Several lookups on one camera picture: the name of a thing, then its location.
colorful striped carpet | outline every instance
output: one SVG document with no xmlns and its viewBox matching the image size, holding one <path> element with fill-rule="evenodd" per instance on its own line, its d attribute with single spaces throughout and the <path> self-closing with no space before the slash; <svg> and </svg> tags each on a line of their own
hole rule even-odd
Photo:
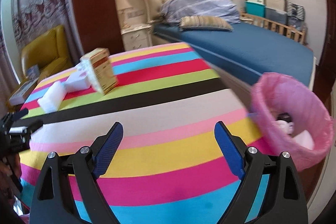
<svg viewBox="0 0 336 224">
<path fill-rule="evenodd" d="M 103 96 L 88 89 L 66 96 L 58 112 L 37 104 L 56 80 L 36 87 L 23 107 L 29 114 L 15 124 L 42 119 L 44 127 L 21 153 L 22 199 L 31 204 L 34 185 L 50 151 L 75 153 L 108 132 L 114 122 L 124 139 L 98 184 L 119 221 L 137 224 L 217 223 L 239 180 L 230 172 L 213 135 L 223 121 L 232 134 L 263 153 L 272 153 L 234 93 L 184 43 L 124 52 L 110 57 L 119 85 Z M 268 177 L 263 176 L 247 218 L 260 209 Z M 88 220 L 75 177 L 70 177 L 80 215 Z"/>
</svg>

metal screw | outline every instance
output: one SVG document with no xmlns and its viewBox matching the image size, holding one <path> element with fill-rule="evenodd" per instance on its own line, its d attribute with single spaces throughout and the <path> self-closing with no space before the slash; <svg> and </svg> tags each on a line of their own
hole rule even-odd
<svg viewBox="0 0 336 224">
<path fill-rule="evenodd" d="M 284 158 L 289 158 L 291 155 L 288 152 L 282 152 Z"/>
<path fill-rule="evenodd" d="M 90 148 L 88 147 L 88 146 L 85 146 L 85 147 L 82 147 L 81 148 L 81 153 L 82 154 L 86 154 L 86 153 L 88 153 L 90 151 Z"/>
<path fill-rule="evenodd" d="M 50 158 L 50 159 L 54 158 L 55 156 L 56 156 L 56 153 L 55 153 L 55 152 L 50 152 L 50 153 L 48 154 L 48 158 Z"/>
<path fill-rule="evenodd" d="M 256 154 L 258 152 L 258 150 L 255 147 L 249 147 L 249 152 L 251 154 Z"/>
</svg>

lamp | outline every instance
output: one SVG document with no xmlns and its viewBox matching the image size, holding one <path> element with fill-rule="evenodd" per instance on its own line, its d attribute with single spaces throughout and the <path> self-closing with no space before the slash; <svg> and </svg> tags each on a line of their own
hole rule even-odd
<svg viewBox="0 0 336 224">
<path fill-rule="evenodd" d="M 128 9 L 131 9 L 132 6 L 128 3 L 127 0 L 115 0 L 115 3 L 116 3 L 118 12 L 120 12 L 120 21 L 122 21 L 121 28 L 122 29 L 129 28 L 130 25 L 128 25 L 126 22 L 125 11 Z"/>
</svg>

blue mattress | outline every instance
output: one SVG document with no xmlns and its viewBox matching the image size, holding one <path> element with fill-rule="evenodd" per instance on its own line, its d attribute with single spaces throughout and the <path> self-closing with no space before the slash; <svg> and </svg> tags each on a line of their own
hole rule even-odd
<svg viewBox="0 0 336 224">
<path fill-rule="evenodd" d="M 253 85 L 265 72 L 291 75 L 310 83 L 314 56 L 307 47 L 278 33 L 247 23 L 233 32 L 188 30 L 157 24 L 154 34 L 169 42 L 187 42 L 209 63 Z"/>
</svg>

nightstand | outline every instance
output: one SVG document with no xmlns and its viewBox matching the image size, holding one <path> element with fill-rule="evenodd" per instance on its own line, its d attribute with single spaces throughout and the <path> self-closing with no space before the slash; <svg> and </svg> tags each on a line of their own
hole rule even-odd
<svg viewBox="0 0 336 224">
<path fill-rule="evenodd" d="M 121 35 L 125 51 L 153 46 L 150 28 L 151 26 L 148 24 L 137 24 L 132 25 L 130 28 L 122 29 Z"/>
</svg>

